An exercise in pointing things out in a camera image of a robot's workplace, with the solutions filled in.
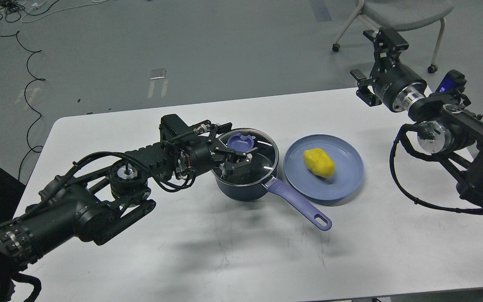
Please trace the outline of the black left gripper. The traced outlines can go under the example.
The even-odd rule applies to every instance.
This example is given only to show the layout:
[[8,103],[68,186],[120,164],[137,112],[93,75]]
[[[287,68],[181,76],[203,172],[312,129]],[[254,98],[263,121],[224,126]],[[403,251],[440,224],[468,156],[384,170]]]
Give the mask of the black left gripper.
[[220,167],[220,179],[233,182],[249,174],[253,155],[259,151],[256,143],[250,141],[223,142],[217,135],[232,130],[232,123],[217,125],[212,122],[200,122],[190,126],[193,134],[186,136],[186,150],[190,157],[190,166],[200,176]]

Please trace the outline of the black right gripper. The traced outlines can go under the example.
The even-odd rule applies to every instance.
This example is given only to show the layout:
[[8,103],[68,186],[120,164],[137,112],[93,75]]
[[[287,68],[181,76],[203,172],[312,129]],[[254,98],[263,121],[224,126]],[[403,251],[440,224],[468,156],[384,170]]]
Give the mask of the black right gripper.
[[393,28],[367,29],[363,35],[374,46],[374,66],[370,78],[358,69],[350,70],[357,82],[356,96],[369,107],[385,105],[391,112],[410,110],[425,98],[427,83],[400,62],[400,54],[410,44]]

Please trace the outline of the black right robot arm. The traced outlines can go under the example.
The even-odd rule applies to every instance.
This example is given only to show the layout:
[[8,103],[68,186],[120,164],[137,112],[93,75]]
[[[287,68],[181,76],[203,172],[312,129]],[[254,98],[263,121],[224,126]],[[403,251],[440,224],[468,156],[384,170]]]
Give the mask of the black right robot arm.
[[[351,70],[356,95],[370,107],[385,105],[391,112],[407,112],[411,124],[403,124],[390,151],[390,172],[397,188],[414,204],[435,210],[483,216],[483,119],[469,111],[465,76],[450,70],[435,92],[426,95],[427,82],[400,61],[408,42],[392,28],[368,29],[364,36],[374,46],[369,76]],[[448,208],[410,194],[395,171],[397,146],[412,157],[436,162],[456,180],[460,199],[475,208]]]

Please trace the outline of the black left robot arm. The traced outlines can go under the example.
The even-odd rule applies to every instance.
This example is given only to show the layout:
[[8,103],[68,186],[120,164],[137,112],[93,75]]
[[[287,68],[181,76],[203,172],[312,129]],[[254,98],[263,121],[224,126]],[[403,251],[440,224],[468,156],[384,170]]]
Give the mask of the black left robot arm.
[[231,123],[187,125],[170,114],[158,128],[160,139],[153,145],[100,151],[73,162],[39,192],[38,204],[0,222],[0,302],[11,299],[15,282],[33,286],[26,301],[34,302],[42,283],[23,271],[69,239],[103,245],[149,214],[156,202],[149,198],[148,180],[176,193],[215,168],[227,177],[240,174],[257,152],[255,143],[233,147],[218,138],[230,132]]

